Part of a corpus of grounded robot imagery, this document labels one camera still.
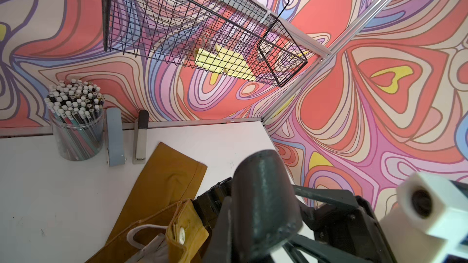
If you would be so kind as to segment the black leather belt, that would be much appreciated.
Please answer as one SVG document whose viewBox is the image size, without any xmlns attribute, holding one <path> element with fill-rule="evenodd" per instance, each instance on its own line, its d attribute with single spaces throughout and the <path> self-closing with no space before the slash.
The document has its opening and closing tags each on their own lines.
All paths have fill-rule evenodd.
<svg viewBox="0 0 468 263">
<path fill-rule="evenodd" d="M 245 158 L 232 178 L 228 237 L 209 234 L 204 263 L 271 263 L 272 252 L 302 228 L 293 186 L 275 150 Z"/>
</svg>

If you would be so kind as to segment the mustard brown trousers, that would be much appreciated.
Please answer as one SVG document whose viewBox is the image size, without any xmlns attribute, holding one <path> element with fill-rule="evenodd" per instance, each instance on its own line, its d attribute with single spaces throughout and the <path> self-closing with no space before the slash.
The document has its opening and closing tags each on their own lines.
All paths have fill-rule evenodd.
<svg viewBox="0 0 468 263">
<path fill-rule="evenodd" d="M 209 234 L 195 211 L 207 166 L 160 142 L 91 263 L 124 263 L 156 237 L 169 263 L 199 263 Z"/>
</svg>

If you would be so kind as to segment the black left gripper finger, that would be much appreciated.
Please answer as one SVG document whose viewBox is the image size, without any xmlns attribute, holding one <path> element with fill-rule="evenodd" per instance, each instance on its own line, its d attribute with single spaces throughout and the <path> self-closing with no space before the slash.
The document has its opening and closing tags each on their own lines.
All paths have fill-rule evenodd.
<svg viewBox="0 0 468 263">
<path fill-rule="evenodd" d="M 193 200 L 193 206 L 205 229 L 214 237 L 228 237 L 232 202 L 232 178 L 229 177 Z"/>
</svg>

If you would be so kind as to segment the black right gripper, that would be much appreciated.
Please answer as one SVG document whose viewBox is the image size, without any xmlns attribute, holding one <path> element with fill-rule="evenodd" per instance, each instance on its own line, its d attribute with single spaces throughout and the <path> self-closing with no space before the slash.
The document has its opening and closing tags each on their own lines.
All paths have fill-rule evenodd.
<svg viewBox="0 0 468 263">
<path fill-rule="evenodd" d="M 322 203 L 317 209 L 299 203 L 302 220 L 314 232 L 314 239 L 292 238 L 293 262 L 305 263 L 305 253 L 319 263 L 397 261 L 367 200 L 348 190 L 293 188 L 297 196 Z"/>
</svg>

